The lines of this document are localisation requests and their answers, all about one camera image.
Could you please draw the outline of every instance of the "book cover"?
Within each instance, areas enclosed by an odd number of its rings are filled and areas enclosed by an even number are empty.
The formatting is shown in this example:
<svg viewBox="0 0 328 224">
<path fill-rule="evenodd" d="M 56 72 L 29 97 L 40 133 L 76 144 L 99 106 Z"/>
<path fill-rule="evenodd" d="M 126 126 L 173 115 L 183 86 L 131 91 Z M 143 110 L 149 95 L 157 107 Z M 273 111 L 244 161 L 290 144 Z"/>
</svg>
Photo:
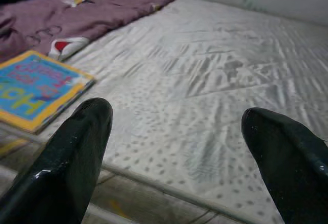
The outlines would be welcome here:
<svg viewBox="0 0 328 224">
<path fill-rule="evenodd" d="M 27 51 L 0 64 L 0 119 L 39 132 L 94 83 L 89 74 Z"/>
</svg>

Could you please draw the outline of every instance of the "book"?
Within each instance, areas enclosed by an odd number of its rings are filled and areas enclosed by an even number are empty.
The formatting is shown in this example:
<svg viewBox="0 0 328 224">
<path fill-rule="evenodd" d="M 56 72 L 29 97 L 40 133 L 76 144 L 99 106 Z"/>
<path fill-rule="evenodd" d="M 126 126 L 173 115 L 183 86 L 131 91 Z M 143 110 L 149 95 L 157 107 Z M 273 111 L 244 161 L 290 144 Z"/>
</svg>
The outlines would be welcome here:
<svg viewBox="0 0 328 224">
<path fill-rule="evenodd" d="M 95 78 L 36 51 L 0 64 L 0 120 L 40 132 Z"/>
</svg>

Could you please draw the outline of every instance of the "white mattress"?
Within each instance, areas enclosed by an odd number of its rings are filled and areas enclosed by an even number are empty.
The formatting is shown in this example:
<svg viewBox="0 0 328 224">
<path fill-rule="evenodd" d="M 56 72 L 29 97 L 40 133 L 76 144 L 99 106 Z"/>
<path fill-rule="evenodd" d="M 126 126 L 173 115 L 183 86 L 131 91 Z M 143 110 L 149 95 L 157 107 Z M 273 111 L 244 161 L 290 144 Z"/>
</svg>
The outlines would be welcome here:
<svg viewBox="0 0 328 224">
<path fill-rule="evenodd" d="M 328 138 L 328 28 L 201 0 L 176 0 L 110 32 L 68 64 L 98 83 L 114 125 L 105 162 L 263 223 L 282 223 L 240 131 L 249 107 Z"/>
</svg>

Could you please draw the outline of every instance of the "yellow book border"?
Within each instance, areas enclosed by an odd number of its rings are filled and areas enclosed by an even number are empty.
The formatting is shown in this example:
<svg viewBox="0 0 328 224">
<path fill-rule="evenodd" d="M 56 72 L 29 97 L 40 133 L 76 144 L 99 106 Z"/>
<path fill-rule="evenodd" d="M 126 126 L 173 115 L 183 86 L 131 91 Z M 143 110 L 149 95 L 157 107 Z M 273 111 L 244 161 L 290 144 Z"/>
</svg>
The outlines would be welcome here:
<svg viewBox="0 0 328 224">
<path fill-rule="evenodd" d="M 5 68 L 7 66 L 10 66 L 12 64 L 18 63 L 20 61 L 22 61 L 23 59 L 25 59 L 26 57 L 30 56 L 30 55 L 37 55 L 40 58 L 46 59 L 49 62 L 53 62 L 57 65 L 60 65 L 68 70 L 71 70 L 73 72 L 76 72 L 78 74 L 84 75 L 85 77 L 87 77 L 88 79 L 93 80 L 94 77 L 92 75 L 89 75 L 87 73 L 84 73 L 82 71 L 79 71 L 78 69 L 72 68 L 66 64 L 60 63 L 48 56 L 45 56 L 37 51 L 27 51 L 25 53 L 23 53 L 22 55 L 19 55 L 15 58 L 13 58 L 12 60 L 9 60 L 7 62 L 4 62 L 2 64 L 0 64 L 0 69 Z M 66 102 L 68 102 L 70 99 L 72 99 L 78 91 L 82 90 L 85 88 L 85 85 L 82 84 L 77 84 L 75 86 L 73 86 L 71 88 L 71 90 L 66 93 L 65 95 L 63 95 L 62 97 L 60 97 L 59 99 L 57 99 L 56 101 L 54 101 L 51 105 L 49 105 L 44 111 L 42 111 L 36 118 L 34 118 L 33 120 L 25 120 L 23 118 L 20 118 L 16 115 L 10 114 L 4 110 L 0 109 L 0 117 L 2 120 L 4 120 L 5 122 L 12 124 L 14 126 L 20 127 L 22 129 L 28 130 L 30 132 L 35 132 L 35 130 L 43 124 L 43 121 L 47 118 L 50 117 L 52 115 L 54 115 L 57 112 L 57 109 L 61 106 L 64 105 Z"/>
</svg>

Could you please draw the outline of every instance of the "purple comforter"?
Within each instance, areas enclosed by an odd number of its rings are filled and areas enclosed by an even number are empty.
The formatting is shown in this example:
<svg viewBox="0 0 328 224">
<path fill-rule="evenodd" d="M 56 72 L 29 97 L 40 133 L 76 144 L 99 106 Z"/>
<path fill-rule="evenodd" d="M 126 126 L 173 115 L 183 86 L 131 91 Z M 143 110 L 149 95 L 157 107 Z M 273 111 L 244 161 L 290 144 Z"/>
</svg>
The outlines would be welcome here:
<svg viewBox="0 0 328 224">
<path fill-rule="evenodd" d="M 33 49 L 63 60 L 173 0 L 30 0 L 0 10 L 0 62 Z"/>
</svg>

